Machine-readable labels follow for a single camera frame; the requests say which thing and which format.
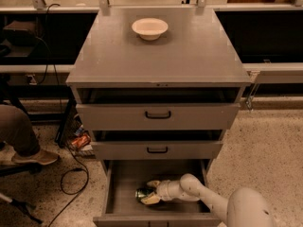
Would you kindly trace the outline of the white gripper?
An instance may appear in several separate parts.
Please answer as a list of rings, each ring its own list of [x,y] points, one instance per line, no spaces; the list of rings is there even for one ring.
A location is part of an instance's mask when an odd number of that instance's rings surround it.
[[[140,201],[145,205],[157,204],[160,201],[172,201],[178,199],[182,195],[182,188],[179,181],[158,181],[153,180],[147,182],[148,187],[156,188],[156,194],[150,193]]]

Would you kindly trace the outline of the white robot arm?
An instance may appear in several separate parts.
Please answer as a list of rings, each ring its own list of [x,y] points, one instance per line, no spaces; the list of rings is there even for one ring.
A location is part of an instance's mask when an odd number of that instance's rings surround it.
[[[266,199],[256,190],[241,187],[226,199],[204,186],[194,175],[179,180],[149,181],[135,192],[145,205],[160,201],[202,201],[227,227],[276,227]]]

